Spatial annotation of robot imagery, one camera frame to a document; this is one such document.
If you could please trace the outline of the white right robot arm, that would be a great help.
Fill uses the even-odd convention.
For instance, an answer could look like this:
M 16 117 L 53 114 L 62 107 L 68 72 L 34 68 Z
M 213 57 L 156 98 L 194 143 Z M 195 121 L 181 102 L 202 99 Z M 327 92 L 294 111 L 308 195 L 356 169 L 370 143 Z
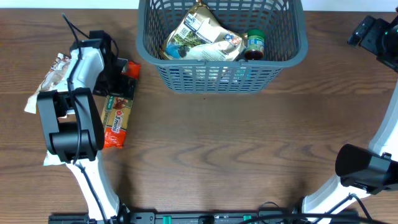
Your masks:
M 387 22 L 366 16 L 347 43 L 362 47 L 376 60 L 397 71 L 397 19 Z M 381 192 L 397 190 L 397 91 L 392 92 L 386 113 L 366 147 L 344 144 L 338 151 L 335 174 L 316 192 L 298 203 L 297 223 L 354 222 L 344 214 L 353 203 Z

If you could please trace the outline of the grey plastic basket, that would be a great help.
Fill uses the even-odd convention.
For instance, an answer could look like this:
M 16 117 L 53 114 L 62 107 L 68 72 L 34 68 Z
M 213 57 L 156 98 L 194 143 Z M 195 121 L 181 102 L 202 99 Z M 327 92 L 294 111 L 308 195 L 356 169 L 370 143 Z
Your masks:
M 265 57 L 257 61 L 185 62 L 163 60 L 160 45 L 193 1 L 140 0 L 136 48 L 153 64 L 165 85 L 173 91 L 258 92 L 283 68 L 299 64 L 308 51 L 305 17 L 300 0 L 206 1 L 221 25 L 233 31 L 261 29 L 265 32 Z

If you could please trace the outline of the San Remo spaghetti packet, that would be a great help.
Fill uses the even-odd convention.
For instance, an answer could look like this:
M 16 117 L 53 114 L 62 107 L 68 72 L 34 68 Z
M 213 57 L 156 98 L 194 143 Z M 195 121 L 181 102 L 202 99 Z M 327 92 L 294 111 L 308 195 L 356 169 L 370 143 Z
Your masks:
M 101 114 L 104 127 L 104 148 L 124 146 L 127 124 L 134 99 L 134 92 L 141 66 L 128 61 L 121 72 L 127 78 L 127 96 L 107 96 Z

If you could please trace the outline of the gold coffee bag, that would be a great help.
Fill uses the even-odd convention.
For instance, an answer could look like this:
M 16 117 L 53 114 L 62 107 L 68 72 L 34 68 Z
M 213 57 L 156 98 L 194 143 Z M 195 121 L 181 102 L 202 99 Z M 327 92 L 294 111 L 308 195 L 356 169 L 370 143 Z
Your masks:
M 165 60 L 234 61 L 244 49 L 245 39 L 223 28 L 198 1 L 164 40 L 160 54 Z

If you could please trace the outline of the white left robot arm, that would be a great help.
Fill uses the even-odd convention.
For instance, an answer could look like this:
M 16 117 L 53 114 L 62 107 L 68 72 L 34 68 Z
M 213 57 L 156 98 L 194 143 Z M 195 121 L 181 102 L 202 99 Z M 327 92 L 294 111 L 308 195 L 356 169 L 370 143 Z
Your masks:
M 131 221 L 129 209 L 120 202 L 105 172 L 104 127 L 93 98 L 134 96 L 136 81 L 122 73 L 127 60 L 112 52 L 114 45 L 103 30 L 92 30 L 88 39 L 74 41 L 64 78 L 53 90 L 38 94 L 47 150 L 72 171 L 89 208 L 87 214 L 51 215 L 49 223 Z

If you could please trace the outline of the green lid jar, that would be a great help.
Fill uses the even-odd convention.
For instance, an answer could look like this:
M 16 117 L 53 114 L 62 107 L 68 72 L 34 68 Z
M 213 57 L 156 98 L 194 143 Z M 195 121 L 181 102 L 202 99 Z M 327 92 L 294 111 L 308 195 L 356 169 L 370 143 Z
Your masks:
M 247 44 L 244 50 L 246 60 L 260 60 L 264 56 L 265 33 L 259 29 L 247 32 Z

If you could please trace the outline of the teal white tissue pack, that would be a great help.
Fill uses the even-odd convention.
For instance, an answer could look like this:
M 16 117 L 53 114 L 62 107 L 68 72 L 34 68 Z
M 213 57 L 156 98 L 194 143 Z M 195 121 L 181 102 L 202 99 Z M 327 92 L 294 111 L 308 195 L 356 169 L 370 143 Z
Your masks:
M 65 162 L 62 162 L 57 155 L 53 155 L 47 151 L 43 166 L 59 166 L 64 164 Z

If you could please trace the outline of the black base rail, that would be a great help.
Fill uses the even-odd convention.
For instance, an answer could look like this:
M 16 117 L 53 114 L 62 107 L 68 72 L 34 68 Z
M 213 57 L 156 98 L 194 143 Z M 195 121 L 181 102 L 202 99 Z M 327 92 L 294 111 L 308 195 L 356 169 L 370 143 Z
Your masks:
M 188 213 L 188 212 L 163 212 L 155 210 L 137 210 L 129 212 L 127 215 L 112 217 L 106 223 L 130 223 L 130 224 L 217 224 L 217 223 L 240 223 L 251 218 L 262 217 L 266 215 L 285 215 L 289 211 L 286 208 L 268 207 L 258 211 L 233 211 L 233 212 L 207 212 L 207 213 Z M 105 223 L 102 220 L 95 220 L 88 214 L 53 214 L 49 216 L 48 222 L 51 224 L 66 223 Z M 254 223 L 295 223 L 286 218 L 266 219 Z M 318 223 L 359 223 L 359 221 L 350 221 L 347 219 L 324 218 Z

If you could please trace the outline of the cream brown snack bag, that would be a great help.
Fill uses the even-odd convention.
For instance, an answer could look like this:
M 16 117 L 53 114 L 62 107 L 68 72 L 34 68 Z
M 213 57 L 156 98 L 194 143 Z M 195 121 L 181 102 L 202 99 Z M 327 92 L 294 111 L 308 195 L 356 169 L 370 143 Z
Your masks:
M 36 89 L 35 93 L 31 95 L 25 105 L 24 111 L 27 113 L 36 114 L 37 97 L 41 91 L 51 91 L 59 84 L 65 76 L 69 67 L 70 58 L 67 55 L 58 53 L 57 58 L 53 61 L 50 70 L 47 72 L 44 80 Z

